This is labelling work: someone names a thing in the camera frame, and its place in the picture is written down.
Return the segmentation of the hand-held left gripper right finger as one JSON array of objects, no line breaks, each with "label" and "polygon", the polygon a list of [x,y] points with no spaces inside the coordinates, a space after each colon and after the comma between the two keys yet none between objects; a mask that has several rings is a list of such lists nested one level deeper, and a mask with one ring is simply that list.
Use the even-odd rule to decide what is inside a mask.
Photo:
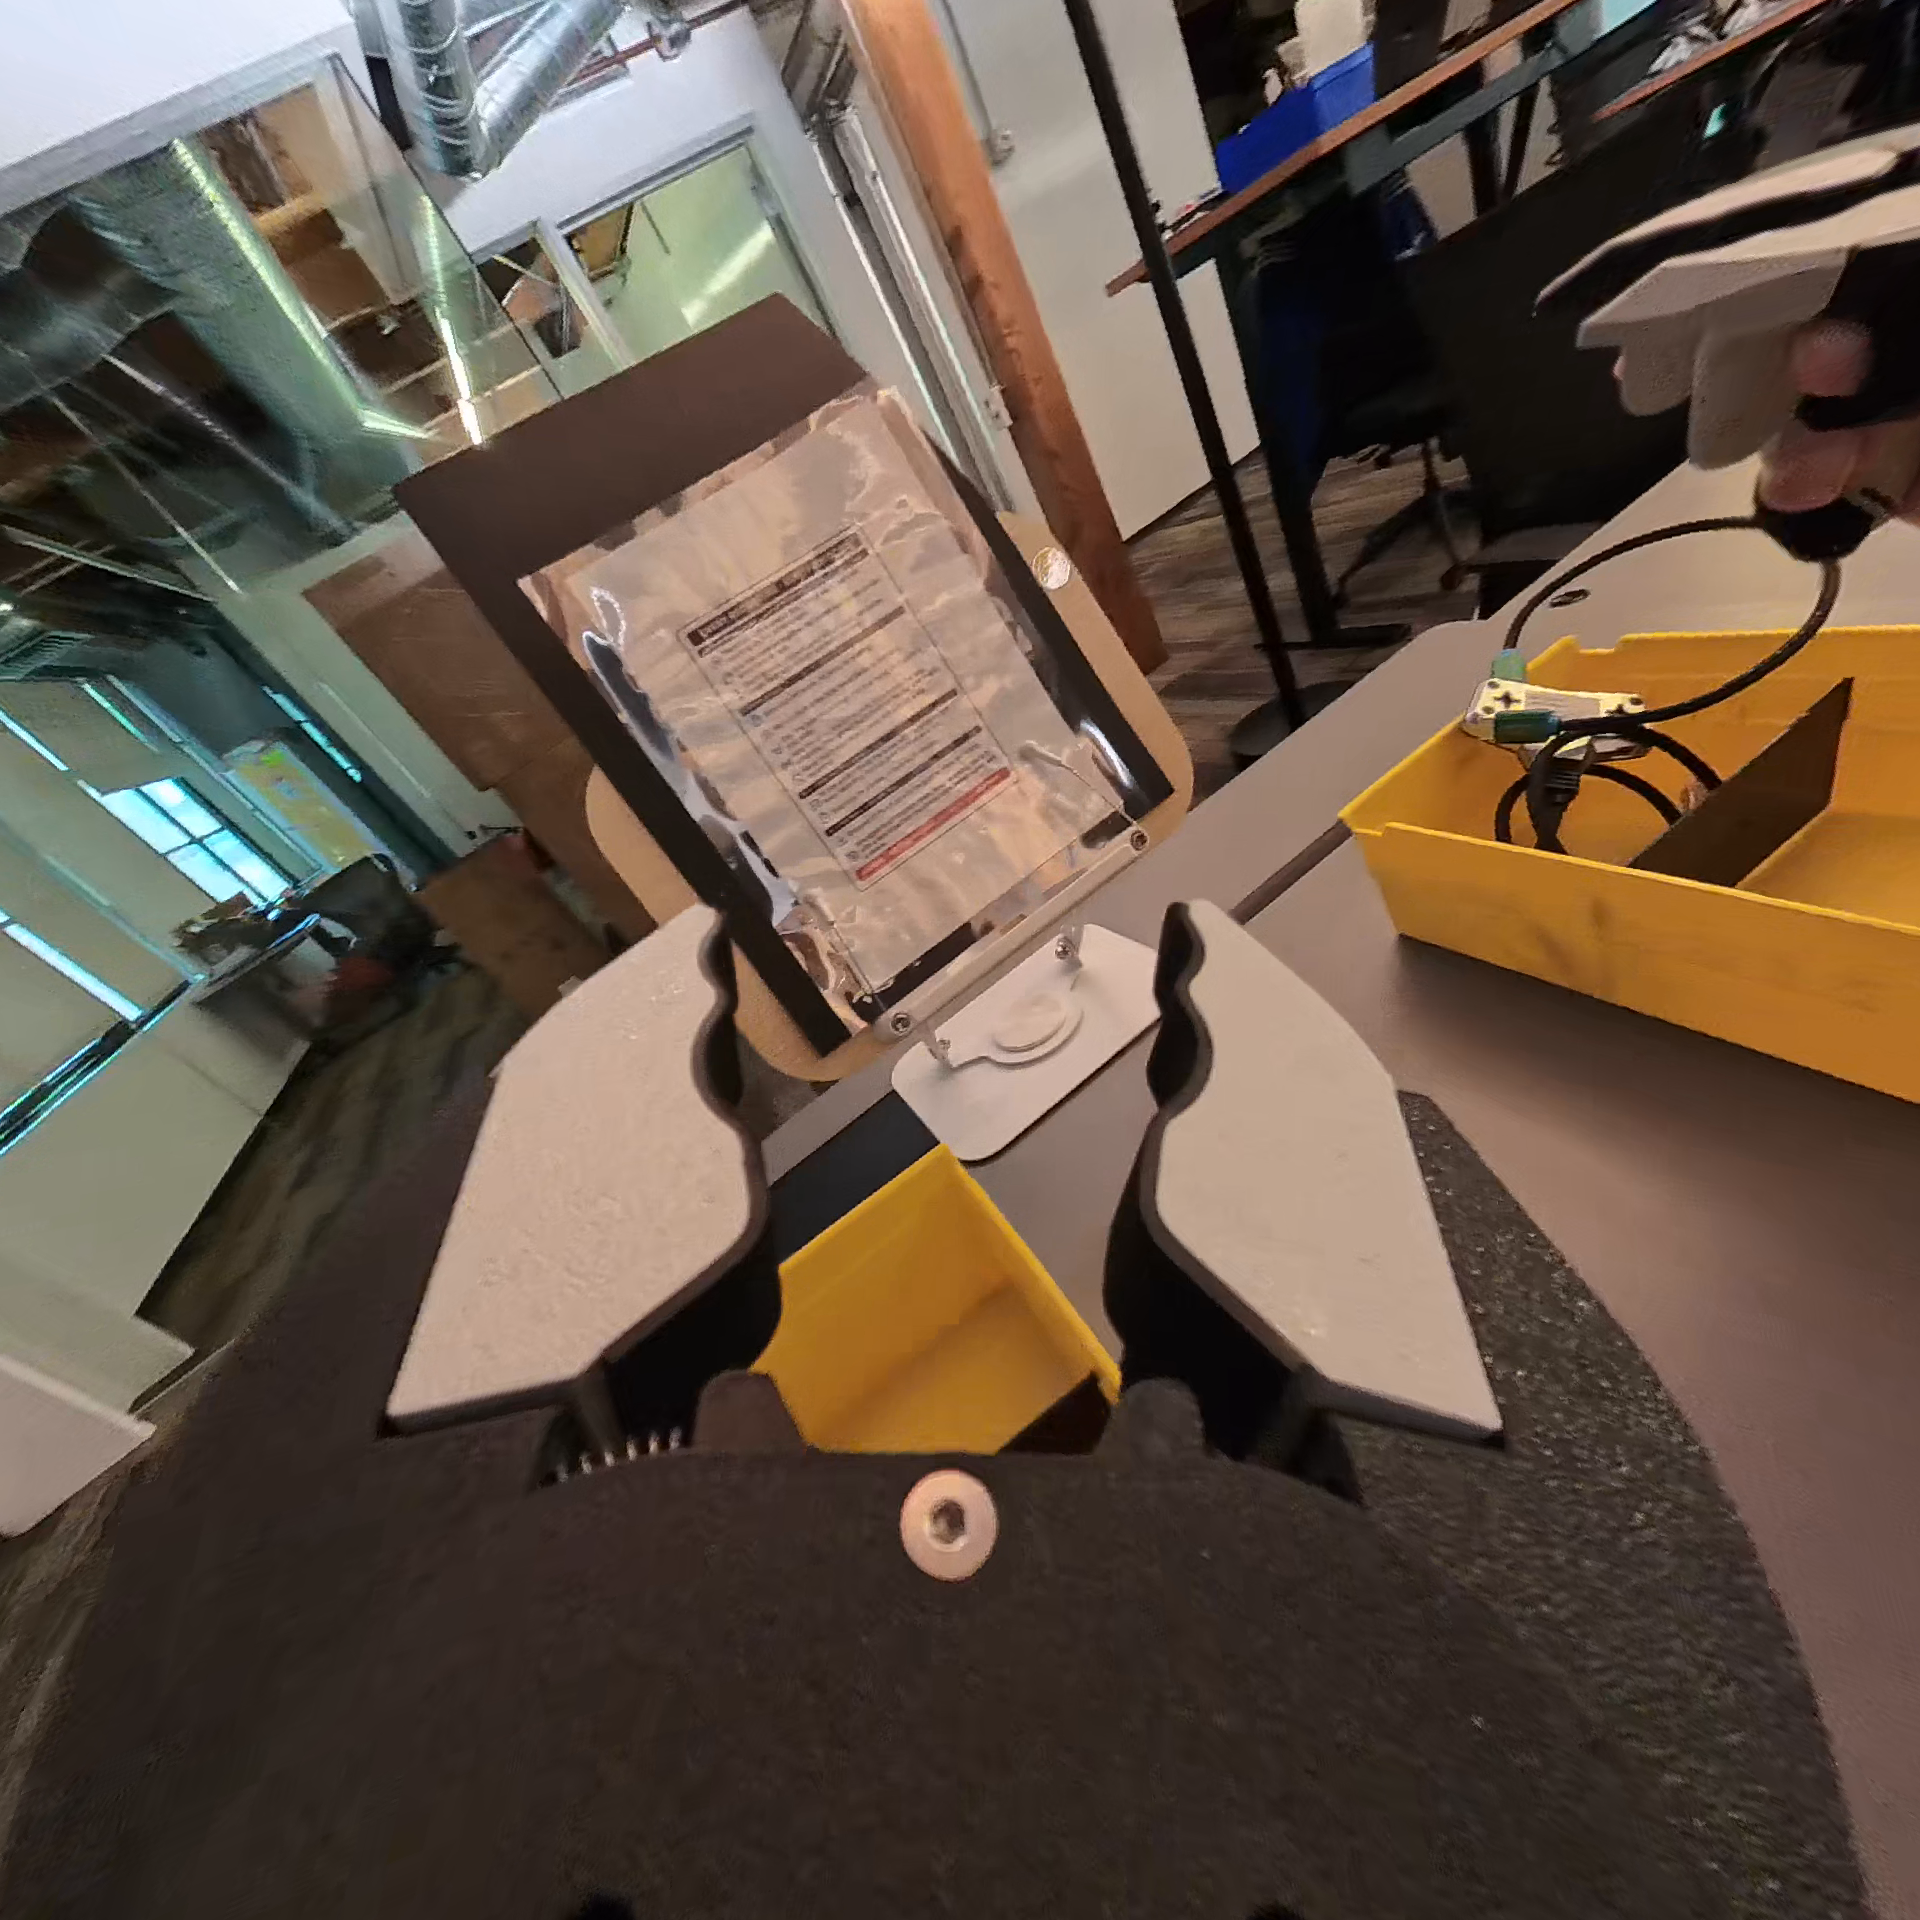
[{"label": "hand-held left gripper right finger", "polygon": [[1318,1418],[1496,1443],[1504,1414],[1414,1147],[1361,1033],[1224,907],[1169,907],[1155,1108],[1107,1247],[1123,1390],[1209,1443]]}]

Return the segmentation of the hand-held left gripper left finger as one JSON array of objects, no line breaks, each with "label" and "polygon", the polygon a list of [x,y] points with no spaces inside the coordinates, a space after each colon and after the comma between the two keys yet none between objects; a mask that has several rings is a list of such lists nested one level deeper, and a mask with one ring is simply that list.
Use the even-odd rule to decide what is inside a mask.
[{"label": "hand-held left gripper left finger", "polygon": [[739,1115],[736,970],[687,907],[591,975],[496,1069],[387,1399],[394,1427],[593,1401],[606,1367],[763,1245]]}]

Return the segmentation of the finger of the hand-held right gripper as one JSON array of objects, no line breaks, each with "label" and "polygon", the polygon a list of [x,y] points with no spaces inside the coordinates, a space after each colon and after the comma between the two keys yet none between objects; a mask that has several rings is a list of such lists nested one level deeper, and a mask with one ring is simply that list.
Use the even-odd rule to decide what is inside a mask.
[{"label": "finger of the hand-held right gripper", "polygon": [[[1835,317],[1902,319],[1916,306],[1916,195],[1888,191],[1820,223],[1668,258],[1620,297],[1582,310],[1582,346],[1617,359],[1633,417],[1688,411],[1696,468],[1735,467],[1786,422],[1770,341]],[[1875,422],[1916,404],[1888,361],[1823,425]]]},{"label": "finger of the hand-held right gripper", "polygon": [[1668,258],[1838,218],[1916,185],[1914,141],[1846,141],[1664,209],[1608,238],[1538,292],[1540,310],[1599,310]]}]

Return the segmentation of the white adapter block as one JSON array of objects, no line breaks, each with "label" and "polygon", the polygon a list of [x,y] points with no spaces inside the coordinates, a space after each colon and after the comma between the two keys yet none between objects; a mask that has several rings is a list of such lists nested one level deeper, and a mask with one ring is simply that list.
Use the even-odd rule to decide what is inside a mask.
[{"label": "white adapter block", "polygon": [[1530,756],[1574,723],[1634,726],[1646,705],[1633,693],[1548,687],[1524,679],[1487,679],[1459,717],[1459,731],[1491,748]]}]

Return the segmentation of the yellow plastic bin with divider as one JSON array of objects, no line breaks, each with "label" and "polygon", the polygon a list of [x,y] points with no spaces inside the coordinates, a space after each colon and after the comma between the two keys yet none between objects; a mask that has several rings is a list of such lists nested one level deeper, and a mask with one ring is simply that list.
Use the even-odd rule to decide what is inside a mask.
[{"label": "yellow plastic bin with divider", "polygon": [[1652,855],[1644,791],[1587,782],[1532,845],[1520,759],[1444,726],[1340,814],[1396,932],[1886,1092],[1918,1094],[1916,627],[1838,627],[1628,772],[1723,860]]}]

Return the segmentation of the person's right hand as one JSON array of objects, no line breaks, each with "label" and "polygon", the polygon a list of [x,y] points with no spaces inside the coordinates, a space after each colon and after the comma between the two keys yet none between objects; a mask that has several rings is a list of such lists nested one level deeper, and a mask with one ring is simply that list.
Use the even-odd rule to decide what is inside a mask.
[{"label": "person's right hand", "polygon": [[1811,513],[1888,479],[1900,467],[1904,484],[1884,490],[1894,514],[1918,522],[1916,404],[1875,422],[1817,425],[1802,417],[1809,401],[1851,401],[1888,361],[1900,387],[1916,389],[1916,350],[1897,346],[1897,327],[1881,317],[1825,317],[1770,341],[1764,361],[1772,401],[1784,425],[1760,454],[1760,502],[1778,513]]}]

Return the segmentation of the black office chair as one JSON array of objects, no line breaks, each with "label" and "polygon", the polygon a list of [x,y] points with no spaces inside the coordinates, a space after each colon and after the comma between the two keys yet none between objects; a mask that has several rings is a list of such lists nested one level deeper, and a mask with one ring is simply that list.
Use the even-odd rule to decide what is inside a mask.
[{"label": "black office chair", "polygon": [[1435,442],[1468,468],[1479,613],[1538,581],[1676,461],[1678,435],[1628,417],[1617,378],[1537,314],[1611,234],[1608,215],[1518,211],[1396,262],[1347,333],[1330,427],[1359,449]]}]

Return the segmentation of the small yellow plastic bin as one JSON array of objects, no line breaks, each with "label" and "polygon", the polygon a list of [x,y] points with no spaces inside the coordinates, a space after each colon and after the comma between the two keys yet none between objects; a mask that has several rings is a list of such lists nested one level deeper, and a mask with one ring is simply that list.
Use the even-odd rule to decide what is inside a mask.
[{"label": "small yellow plastic bin", "polygon": [[832,1453],[1090,1452],[1120,1367],[944,1146],[779,1263],[754,1371]]}]

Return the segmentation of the wood top standing desk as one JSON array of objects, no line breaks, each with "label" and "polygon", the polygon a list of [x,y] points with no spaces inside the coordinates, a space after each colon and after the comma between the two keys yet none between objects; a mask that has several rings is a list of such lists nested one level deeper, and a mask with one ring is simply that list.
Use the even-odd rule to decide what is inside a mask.
[{"label": "wood top standing desk", "polygon": [[[1174,223],[1162,221],[1159,206],[1164,244],[1180,284],[1214,265],[1231,308],[1288,574],[1304,615],[1302,635],[1289,638],[1284,630],[1291,659],[1383,646],[1407,639],[1409,627],[1388,622],[1347,630],[1338,622],[1338,591],[1312,522],[1311,477],[1291,454],[1280,389],[1266,378],[1268,359],[1255,308],[1259,247],[1273,234],[1296,227],[1319,202],[1361,202],[1382,180],[1455,137],[1470,143],[1476,212],[1497,206],[1496,140],[1476,135],[1476,125],[1510,100],[1530,100],[1559,63],[1582,52],[1594,41],[1596,15],[1596,4],[1579,3],[1491,4],[1484,28],[1448,38],[1439,60],[1420,73],[1378,94],[1364,111],[1318,137],[1240,195],[1219,190],[1183,209]],[[1104,294],[1120,297],[1138,284],[1150,289],[1140,258],[1110,279]]]}]

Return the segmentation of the blue storage bin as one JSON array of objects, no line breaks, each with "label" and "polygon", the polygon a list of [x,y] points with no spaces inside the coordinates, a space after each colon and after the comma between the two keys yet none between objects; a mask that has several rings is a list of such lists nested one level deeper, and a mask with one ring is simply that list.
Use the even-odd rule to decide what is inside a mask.
[{"label": "blue storage bin", "polygon": [[1311,73],[1284,89],[1244,129],[1216,143],[1216,178],[1224,195],[1240,195],[1288,158],[1302,153],[1376,100],[1376,49],[1364,41],[1355,52]]}]

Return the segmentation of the black pole stand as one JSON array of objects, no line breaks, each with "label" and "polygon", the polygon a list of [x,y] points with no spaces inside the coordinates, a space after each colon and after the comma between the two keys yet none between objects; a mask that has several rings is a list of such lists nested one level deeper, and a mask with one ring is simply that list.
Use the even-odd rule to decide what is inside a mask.
[{"label": "black pole stand", "polygon": [[1190,420],[1198,437],[1208,477],[1228,532],[1240,588],[1255,620],[1259,654],[1275,695],[1249,710],[1231,731],[1231,755],[1236,772],[1247,772],[1280,743],[1299,734],[1312,715],[1338,700],[1338,685],[1304,687],[1289,657],[1275,596],[1268,588],[1252,518],[1247,509],[1225,433],[1216,417],[1209,372],[1198,351],[1180,279],[1170,265],[1162,236],[1159,206],[1150,195],[1146,170],[1126,116],[1113,61],[1097,28],[1090,3],[1065,3],[1072,41],[1095,103],[1095,116],[1107,140],[1112,164],[1120,182],[1130,223],[1138,241],[1146,282],[1155,294],[1159,319],[1169,338]]}]

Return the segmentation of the wooden support post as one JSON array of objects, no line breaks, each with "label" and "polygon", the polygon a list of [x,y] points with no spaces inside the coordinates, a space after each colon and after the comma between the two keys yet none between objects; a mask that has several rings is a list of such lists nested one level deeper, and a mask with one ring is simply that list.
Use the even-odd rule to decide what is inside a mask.
[{"label": "wooden support post", "polygon": [[856,61],[919,182],[985,370],[999,385],[1011,442],[1041,514],[1130,659],[1140,669],[1155,669],[1167,660],[1162,627],[1120,540],[934,14],[923,3],[848,3],[844,11]]}]

